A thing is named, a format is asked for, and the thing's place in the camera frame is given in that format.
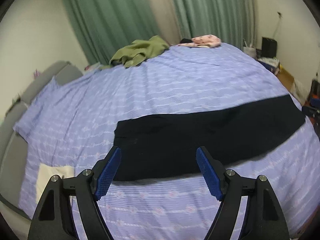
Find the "black pants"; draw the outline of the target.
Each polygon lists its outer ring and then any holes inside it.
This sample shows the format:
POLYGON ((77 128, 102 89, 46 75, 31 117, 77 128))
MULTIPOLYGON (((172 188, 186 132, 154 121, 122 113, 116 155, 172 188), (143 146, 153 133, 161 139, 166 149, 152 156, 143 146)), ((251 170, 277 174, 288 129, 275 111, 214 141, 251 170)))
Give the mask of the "black pants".
POLYGON ((199 173, 203 146, 223 165, 267 154, 305 122, 289 95, 220 111, 154 114, 118 122, 114 144, 121 149, 115 181, 172 178, 199 173))

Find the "cream folded garment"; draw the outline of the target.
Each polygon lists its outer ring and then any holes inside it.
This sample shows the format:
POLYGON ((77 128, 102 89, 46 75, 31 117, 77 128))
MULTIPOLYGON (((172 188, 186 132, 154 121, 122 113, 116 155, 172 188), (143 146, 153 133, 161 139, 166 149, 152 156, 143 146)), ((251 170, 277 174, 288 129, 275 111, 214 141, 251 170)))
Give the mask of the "cream folded garment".
POLYGON ((50 181, 52 176, 55 175, 59 176, 62 179, 71 178, 74 177, 75 170, 74 167, 71 166, 52 167, 45 164, 40 164, 36 181, 36 204, 39 202, 48 181, 50 181))

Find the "grey upholstered headboard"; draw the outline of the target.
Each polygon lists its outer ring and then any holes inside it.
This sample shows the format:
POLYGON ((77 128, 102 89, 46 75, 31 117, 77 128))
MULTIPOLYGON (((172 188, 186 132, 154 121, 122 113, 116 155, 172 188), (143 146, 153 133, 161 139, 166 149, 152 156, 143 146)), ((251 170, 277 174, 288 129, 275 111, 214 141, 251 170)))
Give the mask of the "grey upholstered headboard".
POLYGON ((13 103, 1 124, 1 194, 19 192, 27 163, 26 133, 32 129, 32 103, 46 86, 68 84, 82 77, 80 70, 67 61, 58 61, 37 77, 13 103))

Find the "purple patterned bed sheet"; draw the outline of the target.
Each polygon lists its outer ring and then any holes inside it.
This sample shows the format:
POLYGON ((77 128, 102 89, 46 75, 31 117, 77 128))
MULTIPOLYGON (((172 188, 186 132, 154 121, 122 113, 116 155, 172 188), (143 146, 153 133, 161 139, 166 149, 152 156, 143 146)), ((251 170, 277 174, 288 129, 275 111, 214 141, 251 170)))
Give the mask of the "purple patterned bed sheet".
POLYGON ((18 207, 32 217, 37 180, 79 174, 121 149, 99 208, 115 239, 203 239, 219 208, 197 148, 244 177, 267 176, 294 235, 319 206, 319 139, 280 81, 229 44, 173 46, 138 67, 53 78, 14 130, 28 143, 18 207))

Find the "blue cardboard box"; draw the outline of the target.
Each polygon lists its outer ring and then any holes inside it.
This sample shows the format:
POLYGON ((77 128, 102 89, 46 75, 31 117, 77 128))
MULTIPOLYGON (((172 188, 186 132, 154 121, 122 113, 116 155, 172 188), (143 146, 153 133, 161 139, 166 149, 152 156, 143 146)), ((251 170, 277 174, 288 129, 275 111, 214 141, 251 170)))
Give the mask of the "blue cardboard box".
POLYGON ((278 59, 261 57, 258 59, 258 62, 274 75, 277 75, 279 73, 280 61, 278 59))

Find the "white paper bag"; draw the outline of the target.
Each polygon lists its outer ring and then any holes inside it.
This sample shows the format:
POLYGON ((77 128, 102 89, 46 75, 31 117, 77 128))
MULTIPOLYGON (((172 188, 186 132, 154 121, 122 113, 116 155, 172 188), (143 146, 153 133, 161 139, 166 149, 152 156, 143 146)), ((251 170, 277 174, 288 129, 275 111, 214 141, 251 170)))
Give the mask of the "white paper bag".
POLYGON ((255 49, 254 47, 244 46, 244 47, 243 47, 243 52, 244 52, 246 55, 248 55, 248 56, 250 56, 250 57, 252 57, 252 58, 254 58, 254 59, 257 58, 257 51, 256 51, 256 49, 255 49))

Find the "pink floral garment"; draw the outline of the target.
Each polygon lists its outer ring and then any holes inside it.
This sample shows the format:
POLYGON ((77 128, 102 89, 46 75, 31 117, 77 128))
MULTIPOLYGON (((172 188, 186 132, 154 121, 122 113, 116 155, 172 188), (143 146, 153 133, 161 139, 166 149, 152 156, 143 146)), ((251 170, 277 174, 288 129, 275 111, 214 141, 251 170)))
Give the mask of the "pink floral garment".
POLYGON ((194 37, 191 40, 184 39, 178 45, 188 48, 216 48, 221 46, 221 40, 210 34, 194 37))

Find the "olive green garment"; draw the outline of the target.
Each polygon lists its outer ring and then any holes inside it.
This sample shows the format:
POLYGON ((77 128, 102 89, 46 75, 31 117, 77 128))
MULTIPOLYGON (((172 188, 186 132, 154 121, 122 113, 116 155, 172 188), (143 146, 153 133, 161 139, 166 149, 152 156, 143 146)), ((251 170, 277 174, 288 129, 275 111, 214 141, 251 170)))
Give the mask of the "olive green garment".
POLYGON ((130 45, 118 49, 109 64, 101 65, 98 69, 110 69, 117 65, 123 65, 125 68, 137 67, 144 61, 161 55, 169 48, 169 44, 158 35, 149 40, 135 40, 130 45))

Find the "left green curtain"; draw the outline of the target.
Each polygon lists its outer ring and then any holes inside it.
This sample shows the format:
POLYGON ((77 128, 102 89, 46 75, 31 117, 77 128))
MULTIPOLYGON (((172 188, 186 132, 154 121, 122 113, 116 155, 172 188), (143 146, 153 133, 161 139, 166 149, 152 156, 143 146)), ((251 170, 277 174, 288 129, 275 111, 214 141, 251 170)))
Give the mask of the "left green curtain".
POLYGON ((160 34, 149 0, 62 0, 90 64, 108 64, 134 40, 160 34))

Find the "green curtain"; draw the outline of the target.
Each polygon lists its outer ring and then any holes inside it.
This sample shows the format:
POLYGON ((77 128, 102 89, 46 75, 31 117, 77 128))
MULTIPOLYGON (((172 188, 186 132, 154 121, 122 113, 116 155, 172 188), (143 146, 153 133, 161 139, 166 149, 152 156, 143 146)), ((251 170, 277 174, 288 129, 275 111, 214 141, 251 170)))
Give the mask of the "green curtain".
POLYGON ((160 34, 149 0, 62 0, 90 64, 108 64, 134 40, 160 34))
POLYGON ((255 43, 255 0, 173 1, 183 38, 212 34, 239 49, 255 43))

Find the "right green curtain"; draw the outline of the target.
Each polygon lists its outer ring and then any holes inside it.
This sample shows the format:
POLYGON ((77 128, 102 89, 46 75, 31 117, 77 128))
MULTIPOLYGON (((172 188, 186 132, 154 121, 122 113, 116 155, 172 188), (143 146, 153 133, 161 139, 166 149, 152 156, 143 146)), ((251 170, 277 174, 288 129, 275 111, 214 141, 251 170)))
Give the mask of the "right green curtain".
POLYGON ((255 43, 255 0, 173 1, 183 38, 212 34, 239 49, 255 43))

